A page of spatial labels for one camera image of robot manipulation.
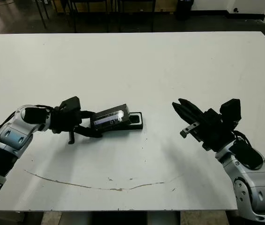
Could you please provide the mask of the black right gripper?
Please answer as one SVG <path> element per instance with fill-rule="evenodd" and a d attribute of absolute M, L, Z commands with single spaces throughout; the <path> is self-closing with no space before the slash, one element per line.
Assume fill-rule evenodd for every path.
<path fill-rule="evenodd" d="M 221 115 L 213 109 L 202 112 L 192 102 L 179 98 L 179 103 L 173 102 L 172 106 L 181 119 L 189 125 L 197 125 L 188 132 L 198 142 L 202 142 L 205 150 L 220 151 L 227 144 L 235 140 L 235 135 L 225 128 Z"/>

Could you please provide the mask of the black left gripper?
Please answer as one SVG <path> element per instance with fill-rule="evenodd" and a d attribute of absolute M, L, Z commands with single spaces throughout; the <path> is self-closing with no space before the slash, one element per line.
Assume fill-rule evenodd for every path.
<path fill-rule="evenodd" d="M 66 107 L 55 107 L 51 111 L 50 116 L 50 130 L 54 134 L 61 132 L 68 132 L 68 144 L 74 144 L 74 132 L 85 137 L 101 138 L 101 132 L 90 127 L 78 126 L 81 124 L 82 119 L 90 119 L 94 116 L 94 112 L 81 111 L 80 107 L 67 109 Z"/>

